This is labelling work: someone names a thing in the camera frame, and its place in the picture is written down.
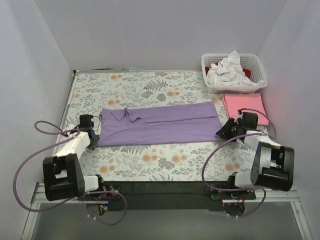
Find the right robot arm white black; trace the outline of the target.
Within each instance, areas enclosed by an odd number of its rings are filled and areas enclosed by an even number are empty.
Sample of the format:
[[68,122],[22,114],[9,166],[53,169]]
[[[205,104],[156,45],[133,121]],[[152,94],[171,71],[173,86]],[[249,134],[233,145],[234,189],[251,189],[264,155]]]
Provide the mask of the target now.
[[238,114],[236,119],[230,117],[216,135],[233,142],[239,137],[239,141],[254,150],[254,159],[249,171],[234,172],[228,177],[227,195],[237,199],[245,189],[257,188],[289,191],[294,178],[294,149],[276,143],[275,137],[257,129],[260,111],[251,113],[242,108]]

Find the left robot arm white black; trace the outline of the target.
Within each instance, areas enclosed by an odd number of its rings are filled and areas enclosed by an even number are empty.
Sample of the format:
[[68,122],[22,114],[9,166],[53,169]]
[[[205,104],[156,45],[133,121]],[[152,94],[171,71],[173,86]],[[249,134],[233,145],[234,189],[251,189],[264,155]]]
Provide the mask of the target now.
[[42,162],[45,196],[49,201],[82,197],[86,193],[95,200],[106,196],[101,175],[83,175],[80,158],[86,150],[98,146],[100,136],[94,130],[94,116],[79,116],[79,124],[68,135],[68,142],[54,156]]

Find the purple t shirt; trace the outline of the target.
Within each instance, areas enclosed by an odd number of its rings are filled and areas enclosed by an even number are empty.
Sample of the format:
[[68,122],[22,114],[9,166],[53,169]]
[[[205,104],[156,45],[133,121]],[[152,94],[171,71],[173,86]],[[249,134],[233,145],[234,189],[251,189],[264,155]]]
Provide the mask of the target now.
[[149,108],[102,109],[98,145],[213,142],[222,128],[213,102]]

